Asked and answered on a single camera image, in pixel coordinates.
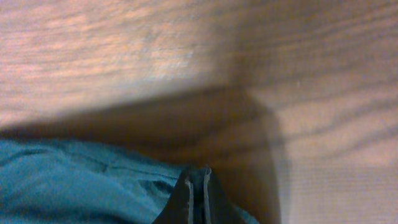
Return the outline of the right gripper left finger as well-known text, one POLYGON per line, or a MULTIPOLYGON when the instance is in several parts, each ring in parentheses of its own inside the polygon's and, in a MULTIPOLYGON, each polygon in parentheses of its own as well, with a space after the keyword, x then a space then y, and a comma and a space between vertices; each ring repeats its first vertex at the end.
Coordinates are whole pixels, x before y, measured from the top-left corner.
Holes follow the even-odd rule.
POLYGON ((194 184, 190 171, 186 169, 180 174, 164 209, 152 224, 193 224, 194 184))

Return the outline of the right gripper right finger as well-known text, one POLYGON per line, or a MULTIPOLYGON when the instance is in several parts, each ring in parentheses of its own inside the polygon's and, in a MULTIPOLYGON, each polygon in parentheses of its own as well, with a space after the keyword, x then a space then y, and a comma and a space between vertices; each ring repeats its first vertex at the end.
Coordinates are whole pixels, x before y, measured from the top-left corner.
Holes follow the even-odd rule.
POLYGON ((203 221, 205 224, 246 224, 222 189, 215 173, 206 167, 203 178, 203 221))

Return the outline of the black Nike t-shirt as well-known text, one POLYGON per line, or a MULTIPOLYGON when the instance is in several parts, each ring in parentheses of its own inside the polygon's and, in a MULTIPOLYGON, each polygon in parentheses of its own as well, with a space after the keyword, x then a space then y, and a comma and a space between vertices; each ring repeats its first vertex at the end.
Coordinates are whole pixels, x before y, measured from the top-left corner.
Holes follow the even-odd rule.
POLYGON ((120 147, 1 141, 2 223, 152 223, 183 171, 120 147))

